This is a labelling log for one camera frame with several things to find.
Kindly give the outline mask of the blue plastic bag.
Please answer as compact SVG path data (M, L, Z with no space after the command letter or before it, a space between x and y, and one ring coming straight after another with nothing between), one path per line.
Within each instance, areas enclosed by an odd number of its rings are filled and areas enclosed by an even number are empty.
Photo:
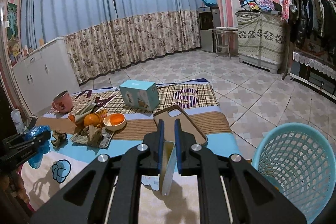
M30 167L38 169L41 166L43 155L50 152L51 129L49 126L35 126L25 134L25 141L33 141L37 153L28 160Z

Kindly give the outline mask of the brown paper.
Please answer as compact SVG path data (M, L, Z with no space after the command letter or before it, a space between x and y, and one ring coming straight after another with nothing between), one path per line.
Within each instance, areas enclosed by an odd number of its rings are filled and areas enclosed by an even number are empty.
M86 144L93 147L98 147L103 139L102 128L88 125L82 129L80 135L86 138Z
M65 132L53 131L51 144L54 148L59 148L67 139Z

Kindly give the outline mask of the pastel greeting card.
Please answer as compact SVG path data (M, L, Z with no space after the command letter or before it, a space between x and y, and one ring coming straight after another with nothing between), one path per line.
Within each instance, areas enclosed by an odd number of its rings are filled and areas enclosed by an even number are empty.
M159 191L162 196L168 196L173 183L173 175L177 164L175 143L163 142L162 168L159 176L142 176L141 183L149 186L154 191Z

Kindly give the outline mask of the orange peel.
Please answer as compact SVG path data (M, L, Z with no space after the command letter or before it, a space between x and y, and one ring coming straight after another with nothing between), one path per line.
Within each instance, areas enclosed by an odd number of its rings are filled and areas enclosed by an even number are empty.
M78 128L83 129L87 126L93 125L98 128L102 128L104 125L104 118L107 116L107 110L101 109L97 112L84 114L79 117L78 115L70 114L68 119L72 121Z

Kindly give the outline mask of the small cream bowl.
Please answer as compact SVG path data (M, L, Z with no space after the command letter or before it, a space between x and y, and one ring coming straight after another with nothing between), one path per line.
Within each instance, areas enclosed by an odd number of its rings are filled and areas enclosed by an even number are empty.
M126 117L121 113L113 113L104 118L104 126L110 131L118 131L126 126Z

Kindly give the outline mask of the light blue plastic basket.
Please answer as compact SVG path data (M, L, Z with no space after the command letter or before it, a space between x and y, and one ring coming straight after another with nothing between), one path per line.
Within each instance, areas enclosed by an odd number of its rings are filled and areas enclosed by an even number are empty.
M261 141L252 166L312 223L335 188L335 155L327 139L303 123L285 123Z

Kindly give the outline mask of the pink enamel mug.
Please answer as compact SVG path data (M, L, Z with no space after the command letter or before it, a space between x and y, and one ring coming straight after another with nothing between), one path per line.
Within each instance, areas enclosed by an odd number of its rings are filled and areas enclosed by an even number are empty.
M69 92L65 90L58 94L52 101L52 107L60 113L69 113L73 108L73 103Z

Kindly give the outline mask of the white cabinet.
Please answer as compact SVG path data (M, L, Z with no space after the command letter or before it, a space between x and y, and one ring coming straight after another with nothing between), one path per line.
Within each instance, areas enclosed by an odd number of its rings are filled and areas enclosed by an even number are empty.
M53 99L63 91L80 91L63 37L22 58L13 66L13 73L31 114L50 109Z

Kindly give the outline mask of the brown phone case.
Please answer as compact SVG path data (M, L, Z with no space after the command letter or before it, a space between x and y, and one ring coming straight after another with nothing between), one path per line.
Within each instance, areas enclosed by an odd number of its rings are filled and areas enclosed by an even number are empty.
M153 114L155 123L158 125L162 120L164 123L164 140L175 142L174 124L179 119L182 131L192 134L196 143L204 146L207 144L207 137L197 125L192 121L189 115L178 105L167 107Z

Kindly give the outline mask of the light blue cardboard box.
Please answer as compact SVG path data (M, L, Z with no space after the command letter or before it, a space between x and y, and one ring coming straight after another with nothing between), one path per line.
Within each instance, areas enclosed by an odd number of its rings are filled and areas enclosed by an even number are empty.
M126 80L119 86L123 101L127 106L145 111L153 111L159 105L155 82Z

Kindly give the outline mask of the low shelf with lace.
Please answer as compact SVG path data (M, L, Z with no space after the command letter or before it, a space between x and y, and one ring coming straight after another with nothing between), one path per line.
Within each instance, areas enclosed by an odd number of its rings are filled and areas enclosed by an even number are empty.
M335 101L335 69L315 56L293 51L289 76Z

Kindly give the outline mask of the cloth covered cabinet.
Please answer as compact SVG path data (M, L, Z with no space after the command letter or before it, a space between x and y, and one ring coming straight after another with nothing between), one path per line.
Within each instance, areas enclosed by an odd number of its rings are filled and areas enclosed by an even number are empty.
M246 63L277 74L285 58L286 27L274 12L237 11L238 55Z

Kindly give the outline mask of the blue floral curtain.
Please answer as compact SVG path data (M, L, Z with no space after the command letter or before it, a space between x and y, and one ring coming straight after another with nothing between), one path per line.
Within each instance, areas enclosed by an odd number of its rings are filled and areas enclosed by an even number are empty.
M100 74L199 48L201 0L22 0L21 41L63 38L74 74Z

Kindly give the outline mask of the water dispenser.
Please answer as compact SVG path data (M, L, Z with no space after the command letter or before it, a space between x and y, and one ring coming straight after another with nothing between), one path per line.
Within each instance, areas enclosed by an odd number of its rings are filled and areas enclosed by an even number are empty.
M215 52L215 38L212 29L221 26L220 10L215 6L198 8L201 49L205 52Z

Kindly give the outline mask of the pile of clothes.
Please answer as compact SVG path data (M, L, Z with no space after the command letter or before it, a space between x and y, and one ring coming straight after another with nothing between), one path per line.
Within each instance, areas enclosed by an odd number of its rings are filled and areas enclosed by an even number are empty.
M248 11L282 11L282 6L272 0L239 0L240 7Z

